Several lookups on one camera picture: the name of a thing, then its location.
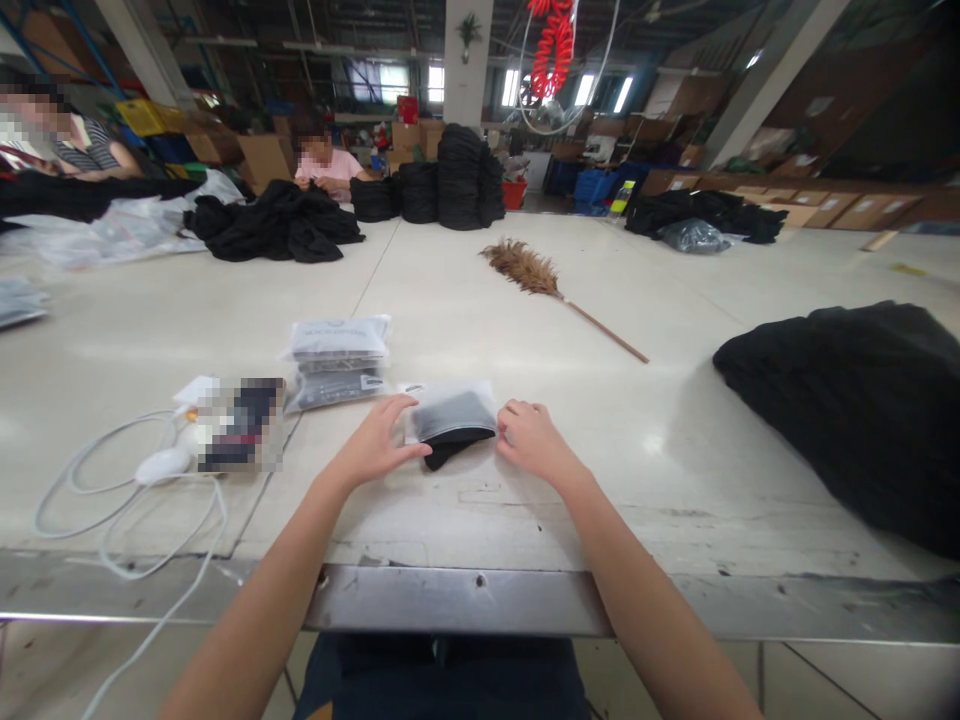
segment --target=pillar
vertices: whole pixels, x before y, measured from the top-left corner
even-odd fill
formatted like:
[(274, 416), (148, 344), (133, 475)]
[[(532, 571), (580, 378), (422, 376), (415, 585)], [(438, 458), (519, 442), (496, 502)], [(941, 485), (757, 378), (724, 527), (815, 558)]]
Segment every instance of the pillar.
[(793, 0), (707, 140), (701, 167), (724, 165), (741, 152), (850, 0)]
[(97, 0), (104, 19), (150, 99), (196, 110), (193, 93), (146, 0)]
[[(480, 23), (481, 38), (470, 44), (470, 58), (464, 63), (463, 40), (457, 27), (471, 12)], [(493, 0), (447, 0), (443, 44), (443, 119), (448, 123), (480, 127), (492, 19)]]

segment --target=wooden stick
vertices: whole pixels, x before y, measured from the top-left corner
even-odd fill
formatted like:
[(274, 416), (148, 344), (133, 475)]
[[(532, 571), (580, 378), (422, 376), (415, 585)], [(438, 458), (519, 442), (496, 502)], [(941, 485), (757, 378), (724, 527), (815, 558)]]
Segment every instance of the wooden stick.
[(593, 317), (590, 313), (588, 313), (586, 310), (584, 310), (583, 308), (581, 308), (579, 305), (577, 305), (576, 303), (574, 303), (574, 302), (571, 301), (571, 300), (567, 300), (567, 299), (566, 299), (563, 295), (561, 295), (560, 293), (557, 293), (556, 297), (557, 297), (558, 299), (562, 300), (563, 302), (565, 302), (567, 305), (569, 305), (569, 306), (570, 306), (571, 308), (573, 308), (574, 310), (576, 310), (578, 313), (580, 313), (580, 314), (581, 314), (583, 317), (585, 317), (587, 320), (589, 320), (590, 322), (592, 322), (596, 327), (598, 327), (600, 330), (602, 330), (604, 333), (606, 333), (607, 337), (609, 337), (611, 340), (613, 340), (615, 343), (617, 343), (617, 345), (619, 345), (620, 347), (622, 347), (624, 350), (626, 350), (627, 352), (629, 352), (631, 355), (633, 355), (634, 357), (636, 357), (637, 359), (639, 359), (640, 361), (642, 361), (642, 362), (644, 362), (644, 363), (649, 363), (649, 362), (650, 362), (650, 360), (647, 358), (646, 355), (644, 355), (642, 352), (640, 352), (639, 350), (637, 350), (635, 347), (633, 347), (632, 345), (628, 344), (625, 340), (623, 340), (622, 338), (620, 338), (619, 336), (617, 336), (610, 328), (608, 328), (608, 327), (607, 327), (606, 325), (604, 325), (602, 322), (600, 322), (599, 320), (597, 320), (595, 317)]

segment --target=woman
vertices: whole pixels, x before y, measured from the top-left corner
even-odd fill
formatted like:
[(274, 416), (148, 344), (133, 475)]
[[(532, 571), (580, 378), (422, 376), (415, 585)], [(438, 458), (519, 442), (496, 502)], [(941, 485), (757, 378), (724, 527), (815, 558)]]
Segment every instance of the woman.
[(52, 86), (14, 68), (3, 67), (0, 68), (0, 103), (18, 114), (28, 128), (50, 138), (56, 163), (33, 163), (37, 170), (88, 181), (143, 177), (130, 151), (93, 118), (70, 112)]
[(333, 138), (316, 110), (300, 110), (290, 118), (293, 146), (300, 155), (296, 183), (326, 190), (337, 202), (350, 202), (350, 180), (376, 180), (346, 150), (333, 147)]
[[(417, 401), (378, 403), (207, 636), (160, 720), (259, 718), (313, 600), (337, 517), (350, 494), (429, 445), (394, 447)], [(511, 400), (497, 450), (557, 491), (624, 652), (665, 720), (761, 720), (749, 690), (673, 582), (643, 549), (538, 404)], [(449, 615), (455, 608), (444, 608)], [(589, 710), (569, 640), (321, 632), (296, 720), (576, 718)]]

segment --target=pile of black clothing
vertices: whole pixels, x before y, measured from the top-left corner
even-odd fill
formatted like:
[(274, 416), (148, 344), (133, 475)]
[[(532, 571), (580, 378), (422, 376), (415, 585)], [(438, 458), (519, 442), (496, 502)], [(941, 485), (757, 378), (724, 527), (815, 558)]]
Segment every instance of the pile of black clothing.
[(893, 301), (761, 325), (713, 364), (867, 523), (960, 560), (960, 344)]
[(479, 230), (506, 216), (503, 166), (475, 132), (447, 125), (437, 149), (440, 224), (451, 230)]
[(660, 239), (660, 229), (681, 220), (699, 218), (722, 233), (745, 235), (744, 242), (769, 245), (783, 229), (786, 211), (764, 210), (739, 195), (708, 190), (670, 190), (652, 197), (637, 195), (626, 212), (626, 228)]
[(403, 203), (400, 182), (390, 177), (377, 182), (351, 179), (350, 199), (353, 212), (360, 222), (382, 222), (395, 218), (400, 214)]
[(193, 192), (200, 183), (192, 180), (108, 178), (87, 182), (74, 178), (55, 177), (40, 172), (24, 172), (16, 180), (0, 180), (0, 233), (22, 229), (22, 225), (4, 222), (18, 215), (55, 215), (90, 223), (100, 219), (118, 198), (161, 200), (182, 197)]
[(437, 164), (404, 163), (400, 166), (403, 219), (422, 225), (437, 221)]
[(183, 222), (215, 258), (230, 262), (257, 257), (330, 262), (343, 257), (338, 245), (365, 237), (353, 213), (341, 210), (326, 191), (311, 186), (304, 192), (286, 180), (271, 180), (253, 205), (224, 205), (201, 196)]

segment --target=plastic bottle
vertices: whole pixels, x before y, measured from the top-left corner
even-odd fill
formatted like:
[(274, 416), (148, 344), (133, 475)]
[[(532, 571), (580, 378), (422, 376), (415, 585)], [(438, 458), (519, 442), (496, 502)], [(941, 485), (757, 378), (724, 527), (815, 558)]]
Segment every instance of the plastic bottle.
[(630, 199), (630, 193), (633, 192), (633, 186), (636, 184), (634, 180), (624, 181), (623, 187), (620, 188), (620, 192), (617, 193), (617, 197), (610, 206), (610, 212), (607, 214), (607, 222), (616, 224), (617, 220), (620, 219), (623, 211), (627, 209), (627, 201)]

